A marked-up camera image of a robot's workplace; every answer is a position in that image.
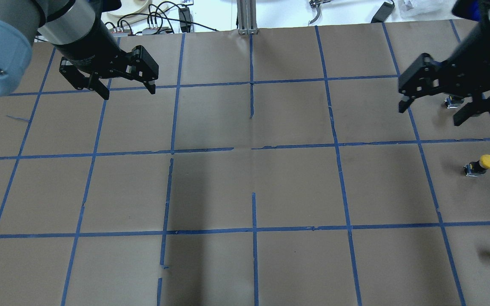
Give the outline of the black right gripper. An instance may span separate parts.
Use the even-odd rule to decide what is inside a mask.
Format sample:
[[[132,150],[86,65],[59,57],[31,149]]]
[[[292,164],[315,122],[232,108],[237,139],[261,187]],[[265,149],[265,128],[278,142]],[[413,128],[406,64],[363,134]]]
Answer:
[[[420,54],[400,75],[398,91],[403,95],[399,113],[424,96],[470,96],[471,101],[453,115],[457,127],[490,113],[490,21],[478,23],[447,60],[438,62],[430,54]]]

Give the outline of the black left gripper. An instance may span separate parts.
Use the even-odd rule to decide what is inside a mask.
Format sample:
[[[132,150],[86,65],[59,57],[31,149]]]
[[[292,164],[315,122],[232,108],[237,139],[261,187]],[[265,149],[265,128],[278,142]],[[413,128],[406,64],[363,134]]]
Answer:
[[[125,78],[143,83],[151,95],[156,94],[158,63],[142,45],[130,52],[122,50],[101,19],[94,21],[85,37],[59,46],[59,51],[60,74],[75,89],[88,89],[108,100],[110,91],[101,81]]]

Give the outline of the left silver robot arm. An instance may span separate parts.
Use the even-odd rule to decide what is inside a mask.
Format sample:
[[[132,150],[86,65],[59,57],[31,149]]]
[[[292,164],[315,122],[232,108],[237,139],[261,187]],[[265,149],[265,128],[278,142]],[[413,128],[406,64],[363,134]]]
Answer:
[[[0,0],[0,96],[14,93],[43,36],[62,54],[60,74],[74,89],[110,93],[104,79],[125,78],[156,92],[159,66],[143,46],[125,52],[101,19],[120,0]]]

